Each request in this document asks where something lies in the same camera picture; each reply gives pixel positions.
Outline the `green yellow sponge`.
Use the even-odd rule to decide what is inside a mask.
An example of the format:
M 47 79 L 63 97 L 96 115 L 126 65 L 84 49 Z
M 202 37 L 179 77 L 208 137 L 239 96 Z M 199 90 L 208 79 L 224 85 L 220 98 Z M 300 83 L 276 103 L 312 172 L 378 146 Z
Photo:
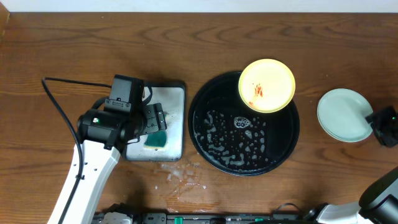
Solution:
M 167 144 L 167 132 L 158 131 L 147 135 L 147 139 L 144 142 L 145 147 L 149 148 L 163 148 Z

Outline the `yellow plate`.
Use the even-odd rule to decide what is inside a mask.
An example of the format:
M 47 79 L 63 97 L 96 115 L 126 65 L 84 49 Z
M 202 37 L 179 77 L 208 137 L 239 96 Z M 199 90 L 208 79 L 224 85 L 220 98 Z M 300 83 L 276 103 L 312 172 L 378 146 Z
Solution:
M 269 58 L 250 63 L 238 79 L 243 103 L 260 113 L 274 113 L 285 108 L 292 101 L 295 87 L 290 68 Z

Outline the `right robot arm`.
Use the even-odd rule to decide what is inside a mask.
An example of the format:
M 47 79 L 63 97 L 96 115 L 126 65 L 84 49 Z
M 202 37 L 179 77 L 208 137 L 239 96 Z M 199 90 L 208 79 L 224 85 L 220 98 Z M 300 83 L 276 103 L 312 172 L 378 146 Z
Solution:
M 388 106 L 366 117 L 382 146 L 397 145 L 397 111 Z M 336 224 L 397 224 L 397 168 L 371 184 L 358 202 L 324 204 L 309 211 L 304 220 Z

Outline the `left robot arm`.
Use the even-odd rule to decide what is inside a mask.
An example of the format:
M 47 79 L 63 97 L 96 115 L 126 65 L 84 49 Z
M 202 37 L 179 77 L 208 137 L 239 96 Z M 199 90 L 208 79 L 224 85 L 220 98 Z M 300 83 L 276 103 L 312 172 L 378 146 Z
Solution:
M 46 94 L 75 141 L 73 159 L 49 223 L 91 223 L 104 185 L 128 145 L 167 128 L 160 103 L 150 104 L 139 78 L 115 75 L 111 93 L 95 101 L 73 126 L 50 90 Z

